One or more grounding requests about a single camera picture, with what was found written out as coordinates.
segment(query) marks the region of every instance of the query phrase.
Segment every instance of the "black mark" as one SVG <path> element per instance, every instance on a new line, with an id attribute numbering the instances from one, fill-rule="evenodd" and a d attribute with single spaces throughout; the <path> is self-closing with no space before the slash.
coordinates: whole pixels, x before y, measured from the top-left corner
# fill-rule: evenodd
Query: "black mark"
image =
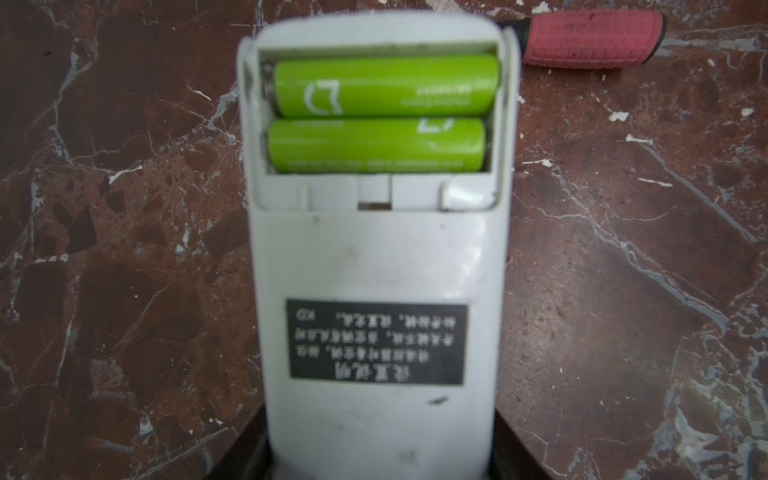
<path id="1" fill-rule="evenodd" d="M 449 400 L 448 396 L 445 395 L 445 396 L 442 396 L 442 397 L 438 397 L 436 399 L 429 400 L 427 402 L 427 405 L 435 405 L 435 406 L 442 405 L 443 403 L 447 402 L 448 400 Z"/>

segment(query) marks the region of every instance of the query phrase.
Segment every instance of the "red rubber grip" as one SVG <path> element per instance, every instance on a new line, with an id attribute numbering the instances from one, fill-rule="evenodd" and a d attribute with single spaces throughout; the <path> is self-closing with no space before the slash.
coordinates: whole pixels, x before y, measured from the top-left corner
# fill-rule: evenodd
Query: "red rubber grip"
<path id="1" fill-rule="evenodd" d="M 523 63 L 553 68 L 625 68 L 657 47 L 664 17 L 648 10 L 574 10 L 534 15 Z"/>

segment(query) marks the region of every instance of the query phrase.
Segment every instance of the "aa battery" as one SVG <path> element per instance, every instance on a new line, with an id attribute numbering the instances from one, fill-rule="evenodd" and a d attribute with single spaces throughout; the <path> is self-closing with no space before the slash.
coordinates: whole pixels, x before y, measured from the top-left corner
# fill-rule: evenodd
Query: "aa battery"
<path id="1" fill-rule="evenodd" d="M 477 118 L 276 120 L 267 143 L 281 174 L 474 172 L 485 126 Z"/>
<path id="2" fill-rule="evenodd" d="M 473 116 L 498 77 L 494 54 L 285 60 L 264 91 L 284 118 Z"/>

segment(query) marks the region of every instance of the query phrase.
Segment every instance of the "brown marble countertop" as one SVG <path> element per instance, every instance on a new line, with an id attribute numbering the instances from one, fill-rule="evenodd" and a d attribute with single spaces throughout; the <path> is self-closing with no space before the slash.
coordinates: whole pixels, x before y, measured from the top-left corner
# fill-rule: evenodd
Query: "brown marble countertop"
<path id="1" fill-rule="evenodd" d="M 768 478 L 768 2 L 626 5 L 645 65 L 524 68 L 498 408 L 553 478 Z M 0 2 L 0 478 L 201 478 L 261 407 L 244 35 L 535 6 Z"/>

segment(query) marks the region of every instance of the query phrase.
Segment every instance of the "label with chinese text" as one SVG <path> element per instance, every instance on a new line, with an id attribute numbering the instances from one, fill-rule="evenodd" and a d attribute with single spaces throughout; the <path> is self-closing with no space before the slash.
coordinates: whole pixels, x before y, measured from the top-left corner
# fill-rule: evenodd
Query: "label with chinese text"
<path id="1" fill-rule="evenodd" d="M 466 305 L 287 300 L 294 379 L 461 385 Z"/>

